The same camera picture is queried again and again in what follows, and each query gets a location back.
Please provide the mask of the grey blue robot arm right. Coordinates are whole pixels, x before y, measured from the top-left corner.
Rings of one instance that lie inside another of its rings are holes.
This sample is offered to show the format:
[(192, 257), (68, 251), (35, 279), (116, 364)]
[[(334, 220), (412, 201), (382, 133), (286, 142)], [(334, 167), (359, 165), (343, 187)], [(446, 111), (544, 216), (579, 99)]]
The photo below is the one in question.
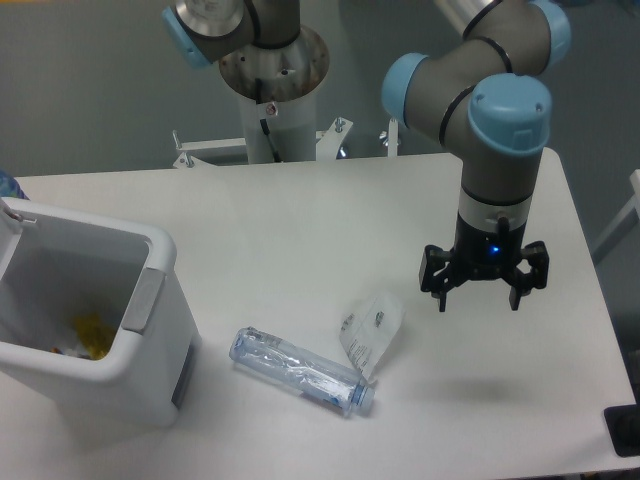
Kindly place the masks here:
[(461, 35), (448, 54), (408, 53), (383, 80), (381, 101), (406, 128), (462, 161), (453, 246), (424, 249), (422, 291), (445, 302), (469, 281), (503, 280), (512, 308), (547, 284), (549, 254), (524, 242), (552, 97), (540, 76), (571, 46), (569, 19), (553, 1), (442, 1)]

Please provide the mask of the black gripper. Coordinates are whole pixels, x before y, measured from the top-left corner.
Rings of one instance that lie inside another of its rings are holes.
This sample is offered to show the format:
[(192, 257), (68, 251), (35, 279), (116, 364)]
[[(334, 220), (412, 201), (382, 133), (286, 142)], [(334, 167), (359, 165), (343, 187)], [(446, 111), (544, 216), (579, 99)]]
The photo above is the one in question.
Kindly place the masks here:
[(424, 248), (419, 270), (422, 292), (446, 310), (448, 292), (465, 281), (503, 280), (511, 287), (509, 305), (518, 310), (523, 297), (533, 289), (547, 286), (549, 254), (543, 241), (522, 247), (526, 225), (507, 233), (477, 229), (457, 217), (455, 241), (451, 250), (435, 245)]

